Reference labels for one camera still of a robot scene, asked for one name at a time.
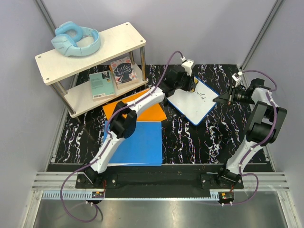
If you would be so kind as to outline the yellow bone shaped eraser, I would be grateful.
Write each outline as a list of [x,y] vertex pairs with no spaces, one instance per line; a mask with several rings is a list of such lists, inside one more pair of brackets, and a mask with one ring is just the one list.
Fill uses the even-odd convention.
[[198,83],[198,80],[195,77],[190,80],[190,92],[191,93],[193,93],[195,91],[197,83]]

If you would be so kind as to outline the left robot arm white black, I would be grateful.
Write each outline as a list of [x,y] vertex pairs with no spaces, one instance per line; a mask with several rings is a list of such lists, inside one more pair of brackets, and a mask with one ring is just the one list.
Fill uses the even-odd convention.
[[186,70],[182,66],[174,66],[170,69],[166,68],[158,83],[142,96],[127,103],[118,102],[105,126],[107,136],[103,145],[91,162],[84,166],[86,183],[92,188],[98,188],[102,184],[101,173],[107,169],[119,145],[135,132],[138,116],[153,105],[174,95],[178,89],[194,92],[197,83],[198,80],[193,76],[192,69]]

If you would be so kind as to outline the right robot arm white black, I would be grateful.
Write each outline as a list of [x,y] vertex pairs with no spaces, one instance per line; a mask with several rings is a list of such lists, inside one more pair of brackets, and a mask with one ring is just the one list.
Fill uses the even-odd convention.
[[277,139],[287,115],[287,110],[273,100],[273,90],[264,86],[263,79],[256,78],[245,88],[240,76],[234,74],[232,77],[234,84],[213,101],[227,105],[241,102],[253,105],[254,109],[244,128],[244,140],[215,177],[220,188],[231,187],[242,181],[246,165],[259,150]]

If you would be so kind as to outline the blue framed whiteboard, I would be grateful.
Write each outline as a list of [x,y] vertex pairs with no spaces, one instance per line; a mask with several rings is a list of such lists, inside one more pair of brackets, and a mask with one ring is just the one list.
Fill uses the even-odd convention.
[[168,98],[182,115],[184,115],[194,126],[199,125],[207,114],[214,108],[214,98],[219,94],[205,84],[201,79],[194,77],[198,82],[194,92],[186,92],[181,89],[175,91]]

